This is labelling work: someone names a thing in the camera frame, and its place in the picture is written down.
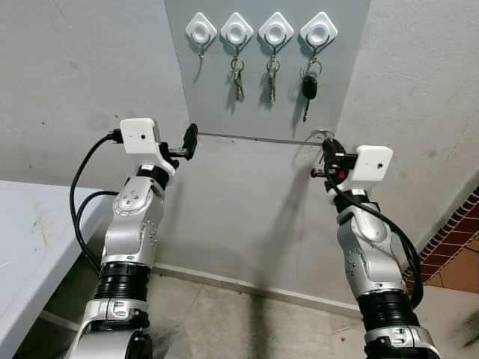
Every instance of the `car key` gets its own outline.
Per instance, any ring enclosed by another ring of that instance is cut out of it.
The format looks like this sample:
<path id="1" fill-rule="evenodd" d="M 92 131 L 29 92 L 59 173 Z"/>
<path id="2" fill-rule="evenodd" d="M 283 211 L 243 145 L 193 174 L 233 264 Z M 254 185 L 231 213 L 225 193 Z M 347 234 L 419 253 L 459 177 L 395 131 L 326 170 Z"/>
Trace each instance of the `car key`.
<path id="1" fill-rule="evenodd" d="M 306 122 L 308 117 L 309 102 L 316 97 L 317 94 L 317 80 L 314 76 L 306 75 L 302 78 L 302 94 L 306 97 L 305 115 L 302 117 L 302 122 Z"/>

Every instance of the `white wall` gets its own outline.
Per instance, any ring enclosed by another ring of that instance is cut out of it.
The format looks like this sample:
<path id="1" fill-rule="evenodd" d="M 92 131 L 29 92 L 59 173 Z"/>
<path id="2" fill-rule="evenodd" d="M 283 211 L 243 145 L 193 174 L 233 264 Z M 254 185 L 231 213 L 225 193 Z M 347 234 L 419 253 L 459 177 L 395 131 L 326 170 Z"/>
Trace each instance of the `white wall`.
<path id="1" fill-rule="evenodd" d="M 416 243 L 479 165 L 478 14 L 474 0 L 375 0 L 370 9 L 338 137 L 393 148 L 374 199 Z M 170 142 L 188 125 L 160 0 L 2 1 L 0 53 L 2 180 L 69 184 L 115 115 L 154 117 Z M 168 190 L 158 260 L 352 303 L 335 211 L 308 177 L 315 156 L 201 138 Z M 118 189 L 129 174 L 110 145 L 82 185 Z"/>

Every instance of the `silver key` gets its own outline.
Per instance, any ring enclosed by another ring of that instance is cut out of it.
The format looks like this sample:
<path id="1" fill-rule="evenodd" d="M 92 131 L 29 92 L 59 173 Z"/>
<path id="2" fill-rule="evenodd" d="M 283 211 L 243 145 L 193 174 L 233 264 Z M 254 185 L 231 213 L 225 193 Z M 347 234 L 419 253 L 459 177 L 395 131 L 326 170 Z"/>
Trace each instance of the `silver key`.
<path id="1" fill-rule="evenodd" d="M 236 70 L 234 72 L 233 82 L 237 87 L 237 101 L 240 100 L 240 96 L 244 99 L 245 98 L 245 91 L 242 88 L 241 71 Z"/>
<path id="2" fill-rule="evenodd" d="M 276 71 L 270 71 L 268 76 L 269 82 L 269 101 L 276 101 Z"/>

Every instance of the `white wall hook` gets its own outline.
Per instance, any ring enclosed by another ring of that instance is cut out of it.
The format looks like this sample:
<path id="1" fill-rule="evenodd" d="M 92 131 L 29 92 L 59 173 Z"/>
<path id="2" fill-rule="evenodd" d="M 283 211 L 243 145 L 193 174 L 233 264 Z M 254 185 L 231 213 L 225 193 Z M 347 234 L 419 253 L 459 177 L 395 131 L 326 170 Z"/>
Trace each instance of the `white wall hook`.
<path id="1" fill-rule="evenodd" d="M 307 45 L 318 47 L 326 41 L 331 42 L 338 35 L 338 30 L 329 16 L 321 11 L 299 30 L 299 35 Z"/>
<path id="2" fill-rule="evenodd" d="M 280 12 L 275 12 L 257 31 L 270 46 L 280 46 L 294 35 L 294 29 Z"/>
<path id="3" fill-rule="evenodd" d="M 204 57 L 204 49 L 209 43 L 213 42 L 217 33 L 216 28 L 203 13 L 196 13 L 192 21 L 186 26 L 186 34 L 200 48 L 198 53 L 200 58 Z"/>
<path id="4" fill-rule="evenodd" d="M 220 31 L 223 38 L 235 47 L 246 44 L 253 36 L 253 33 L 253 28 L 239 13 L 231 14 Z"/>

